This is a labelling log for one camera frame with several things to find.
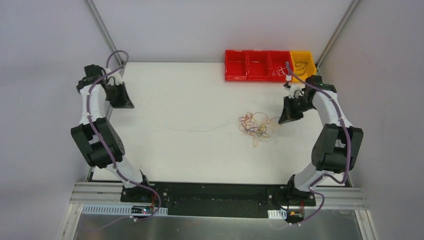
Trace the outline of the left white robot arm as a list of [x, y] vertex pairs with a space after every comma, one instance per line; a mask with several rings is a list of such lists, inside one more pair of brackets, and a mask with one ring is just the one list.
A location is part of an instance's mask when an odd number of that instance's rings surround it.
[[145, 174], [125, 157], [125, 147], [107, 117], [106, 103], [113, 109], [133, 109], [126, 85], [118, 71], [99, 65], [87, 65], [86, 76], [76, 89], [82, 96], [79, 124], [71, 128], [71, 136], [89, 166], [105, 169], [123, 183], [126, 197], [147, 202], [153, 189]]

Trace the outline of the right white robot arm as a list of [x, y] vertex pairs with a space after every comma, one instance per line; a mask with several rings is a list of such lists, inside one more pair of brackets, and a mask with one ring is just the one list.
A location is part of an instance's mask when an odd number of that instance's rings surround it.
[[347, 181], [355, 166], [364, 132], [354, 127], [344, 115], [338, 102], [336, 87], [323, 83], [322, 77], [312, 75], [300, 88], [288, 82], [284, 87], [289, 95], [284, 97], [280, 125], [300, 120], [304, 112], [316, 110], [322, 130], [312, 147], [311, 162], [299, 173], [290, 177], [282, 189], [284, 200], [296, 205], [313, 196], [313, 189], [331, 178], [338, 184]]

